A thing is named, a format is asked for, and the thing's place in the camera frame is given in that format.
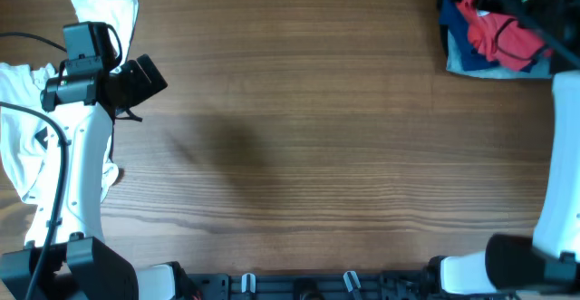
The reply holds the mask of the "red t-shirt white print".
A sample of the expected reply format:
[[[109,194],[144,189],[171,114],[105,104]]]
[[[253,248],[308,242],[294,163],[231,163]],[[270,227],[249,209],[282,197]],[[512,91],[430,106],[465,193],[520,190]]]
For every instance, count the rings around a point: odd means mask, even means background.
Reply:
[[[478,54],[512,71],[549,59],[553,51],[513,15],[479,10],[476,0],[460,0],[456,7],[468,23],[467,38]]]

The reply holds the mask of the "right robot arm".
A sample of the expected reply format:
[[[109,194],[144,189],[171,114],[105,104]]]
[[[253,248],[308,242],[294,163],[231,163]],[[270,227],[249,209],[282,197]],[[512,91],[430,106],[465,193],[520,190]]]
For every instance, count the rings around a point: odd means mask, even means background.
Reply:
[[[552,81],[555,130],[546,198],[529,237],[496,234],[433,258],[423,296],[516,298],[579,291],[579,0],[437,0],[450,71]]]

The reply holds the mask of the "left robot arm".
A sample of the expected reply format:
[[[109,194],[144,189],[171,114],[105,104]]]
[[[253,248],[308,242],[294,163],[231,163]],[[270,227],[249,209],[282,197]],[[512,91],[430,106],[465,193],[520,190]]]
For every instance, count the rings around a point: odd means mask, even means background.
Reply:
[[[121,39],[103,22],[63,28],[67,59],[41,92],[35,117],[49,128],[49,177],[24,248],[1,257],[1,280],[16,299],[180,299],[177,264],[137,271],[103,241],[102,163],[116,120],[166,88],[148,55],[122,60]]]

